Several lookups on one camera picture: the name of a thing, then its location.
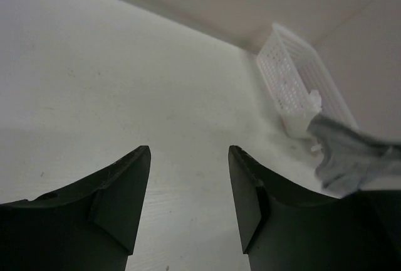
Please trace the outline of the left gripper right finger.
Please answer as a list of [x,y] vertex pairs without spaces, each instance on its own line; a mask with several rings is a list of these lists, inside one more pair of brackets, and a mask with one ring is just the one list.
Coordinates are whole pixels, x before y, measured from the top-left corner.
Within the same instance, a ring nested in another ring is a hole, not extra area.
[[400,191],[333,198],[264,167],[239,146],[229,148],[228,163],[252,270],[400,269]]

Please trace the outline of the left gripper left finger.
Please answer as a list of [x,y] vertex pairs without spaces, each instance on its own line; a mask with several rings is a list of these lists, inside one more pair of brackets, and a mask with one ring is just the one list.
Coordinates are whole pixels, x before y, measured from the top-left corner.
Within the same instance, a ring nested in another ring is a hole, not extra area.
[[151,152],[140,146],[63,188],[1,205],[2,270],[125,270]]

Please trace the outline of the white tank top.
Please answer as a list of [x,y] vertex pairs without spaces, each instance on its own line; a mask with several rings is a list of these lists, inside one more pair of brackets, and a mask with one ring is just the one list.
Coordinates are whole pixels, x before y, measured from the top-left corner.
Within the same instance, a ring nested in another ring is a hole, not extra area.
[[286,133],[295,139],[305,139],[311,141],[310,151],[316,153],[321,151],[322,146],[308,132],[308,126],[311,120],[321,111],[322,99],[319,91],[312,90],[307,96],[307,108],[302,108],[300,112],[290,112],[282,116]]

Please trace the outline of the white plastic basket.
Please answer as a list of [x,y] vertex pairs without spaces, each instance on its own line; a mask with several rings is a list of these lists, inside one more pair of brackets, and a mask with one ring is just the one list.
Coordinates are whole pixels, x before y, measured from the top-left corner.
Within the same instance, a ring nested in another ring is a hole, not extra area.
[[322,99],[320,113],[358,127],[317,51],[289,29],[278,23],[272,25],[256,63],[282,121],[284,114],[309,107],[307,96],[317,90]]

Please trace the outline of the grey tank top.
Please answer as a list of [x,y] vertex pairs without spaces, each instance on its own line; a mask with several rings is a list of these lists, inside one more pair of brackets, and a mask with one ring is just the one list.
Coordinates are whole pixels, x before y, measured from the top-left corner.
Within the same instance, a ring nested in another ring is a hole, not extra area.
[[322,146],[315,176],[324,191],[346,196],[367,184],[400,176],[400,143],[382,141],[325,115],[315,116],[308,132]]

